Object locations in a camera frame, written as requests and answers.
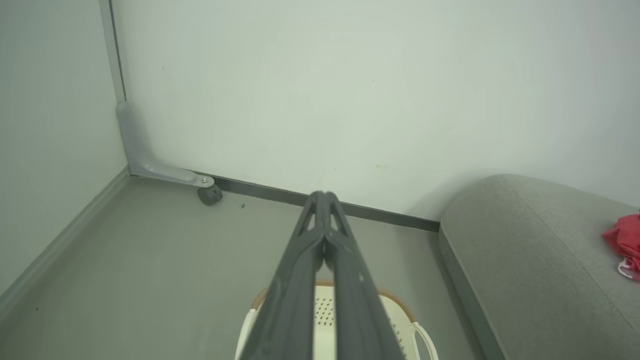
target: gray floor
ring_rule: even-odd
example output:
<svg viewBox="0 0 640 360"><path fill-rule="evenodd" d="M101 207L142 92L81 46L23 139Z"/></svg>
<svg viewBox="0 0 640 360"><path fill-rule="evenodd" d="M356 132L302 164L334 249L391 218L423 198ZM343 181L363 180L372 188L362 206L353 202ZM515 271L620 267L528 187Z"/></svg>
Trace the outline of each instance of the gray floor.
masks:
<svg viewBox="0 0 640 360"><path fill-rule="evenodd" d="M131 179L3 324L0 359L233 359L301 208ZM437 234L350 218L376 285L399 295L440 359L482 359ZM318 277L331 278L323 268Z"/></svg>

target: red cloth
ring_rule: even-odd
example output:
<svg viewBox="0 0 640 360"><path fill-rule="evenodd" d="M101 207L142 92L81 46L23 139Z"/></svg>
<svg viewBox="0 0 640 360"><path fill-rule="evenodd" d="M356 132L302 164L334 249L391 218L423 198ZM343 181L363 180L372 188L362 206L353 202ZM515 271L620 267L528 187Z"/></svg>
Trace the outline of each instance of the red cloth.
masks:
<svg viewBox="0 0 640 360"><path fill-rule="evenodd" d="M629 269L639 275L633 276L633 280L640 281L640 215L619 218L615 227L605 231L602 237L627 259Z"/></svg>

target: caster wheel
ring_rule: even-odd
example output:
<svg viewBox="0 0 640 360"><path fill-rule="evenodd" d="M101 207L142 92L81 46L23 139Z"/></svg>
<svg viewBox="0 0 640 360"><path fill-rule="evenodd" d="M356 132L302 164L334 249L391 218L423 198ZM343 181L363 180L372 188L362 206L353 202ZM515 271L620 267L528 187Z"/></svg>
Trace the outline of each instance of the caster wheel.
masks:
<svg viewBox="0 0 640 360"><path fill-rule="evenodd" d="M211 206L222 200L222 190L218 188L218 185L214 185L210 188L199 188L198 197L203 204Z"/></svg>

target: cream plastic basket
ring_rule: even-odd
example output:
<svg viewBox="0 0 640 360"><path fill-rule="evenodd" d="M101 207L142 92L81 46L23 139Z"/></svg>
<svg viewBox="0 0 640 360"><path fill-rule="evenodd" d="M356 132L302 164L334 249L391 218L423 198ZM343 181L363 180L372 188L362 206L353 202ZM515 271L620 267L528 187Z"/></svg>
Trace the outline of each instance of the cream plastic basket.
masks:
<svg viewBox="0 0 640 360"><path fill-rule="evenodd" d="M267 289L262 290L253 301L249 313L244 318L240 337L236 347L236 360L240 358L246 339L251 332L253 323L260 306L267 293ZM429 334L420 326L409 307L393 293L387 290L378 289L378 295L382 305L387 312L387 317L396 334L400 349L407 360L420 360L418 344L415 341L415 333L420 334L424 340L431 360L438 360L436 347L431 341ZM315 360L335 360L335 312L333 310L333 281L319 280L316 282L316 299L314 314L314 359Z"/></svg>

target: gray sofa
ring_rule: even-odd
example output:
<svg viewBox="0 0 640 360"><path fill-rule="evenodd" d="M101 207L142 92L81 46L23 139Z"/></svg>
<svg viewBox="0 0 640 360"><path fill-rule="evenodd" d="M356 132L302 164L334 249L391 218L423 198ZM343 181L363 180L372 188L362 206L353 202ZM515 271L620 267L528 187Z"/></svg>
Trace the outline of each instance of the gray sofa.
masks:
<svg viewBox="0 0 640 360"><path fill-rule="evenodd" d="M487 358L640 359L640 284L601 237L637 211L516 175L461 193L440 251Z"/></svg>

